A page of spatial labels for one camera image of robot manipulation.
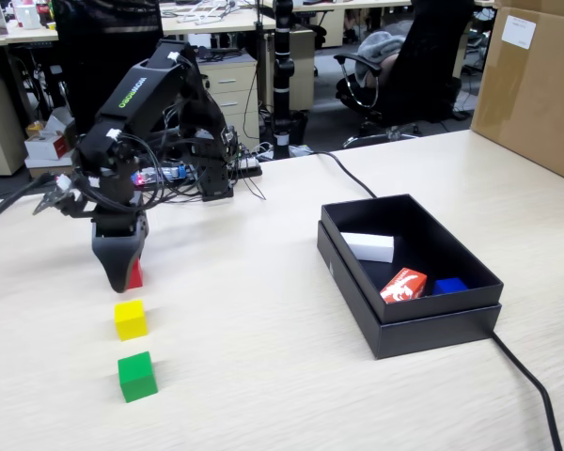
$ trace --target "electronic device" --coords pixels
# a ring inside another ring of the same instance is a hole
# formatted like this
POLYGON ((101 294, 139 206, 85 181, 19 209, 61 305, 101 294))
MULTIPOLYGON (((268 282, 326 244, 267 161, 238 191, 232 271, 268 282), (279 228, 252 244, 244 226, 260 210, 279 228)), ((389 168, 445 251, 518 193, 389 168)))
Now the electronic device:
POLYGON ((115 88, 73 152, 73 174, 58 178, 35 214, 55 207, 73 218, 90 218, 92 250, 111 287, 123 292, 149 233, 147 210, 185 194, 170 183, 185 169, 166 164, 168 178, 161 162, 190 164, 190 187, 197 187, 203 200, 213 200, 233 195, 228 165, 239 149, 236 132, 203 88, 194 50, 183 41, 162 39, 154 55, 133 66, 115 88), (173 117, 179 125, 170 129, 173 117), (164 119, 165 129, 155 132, 164 119), (146 199, 137 175, 150 172, 156 187, 146 199), (94 210, 86 210, 88 202, 96 203, 94 210))

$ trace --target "yellow cube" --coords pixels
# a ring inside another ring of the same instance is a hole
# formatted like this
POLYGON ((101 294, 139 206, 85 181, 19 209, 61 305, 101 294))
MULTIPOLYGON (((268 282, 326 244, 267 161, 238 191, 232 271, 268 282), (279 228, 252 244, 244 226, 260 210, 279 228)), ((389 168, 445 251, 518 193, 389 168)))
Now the yellow cube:
POLYGON ((115 305, 115 327, 121 341, 148 334, 147 317, 144 315, 142 301, 115 305))

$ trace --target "white cup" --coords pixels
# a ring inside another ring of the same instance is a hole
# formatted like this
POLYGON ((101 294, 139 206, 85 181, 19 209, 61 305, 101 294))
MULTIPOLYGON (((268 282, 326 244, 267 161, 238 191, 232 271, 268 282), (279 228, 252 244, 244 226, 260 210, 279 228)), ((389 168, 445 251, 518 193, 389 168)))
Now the white cup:
POLYGON ((17 19, 23 25, 25 30, 37 30, 41 28, 39 21, 39 14, 35 5, 25 5, 22 7, 15 7, 17 19))

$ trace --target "blue cube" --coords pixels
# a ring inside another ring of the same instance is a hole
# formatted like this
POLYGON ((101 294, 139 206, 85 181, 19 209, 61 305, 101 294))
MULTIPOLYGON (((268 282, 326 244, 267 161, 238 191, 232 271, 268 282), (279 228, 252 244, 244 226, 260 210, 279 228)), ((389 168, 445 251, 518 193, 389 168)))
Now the blue cube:
POLYGON ((448 294, 458 291, 466 291, 468 287, 462 282, 460 277, 452 277, 451 279, 442 279, 434 282, 434 290, 432 294, 448 294))

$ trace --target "black pole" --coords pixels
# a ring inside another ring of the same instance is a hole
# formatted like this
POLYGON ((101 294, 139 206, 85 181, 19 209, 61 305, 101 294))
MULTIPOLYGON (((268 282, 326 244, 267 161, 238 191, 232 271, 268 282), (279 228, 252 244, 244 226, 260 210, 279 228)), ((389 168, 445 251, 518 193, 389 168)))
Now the black pole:
POLYGON ((294 63, 290 59, 290 19, 292 0, 274 0, 274 159, 290 156, 290 77, 294 63))

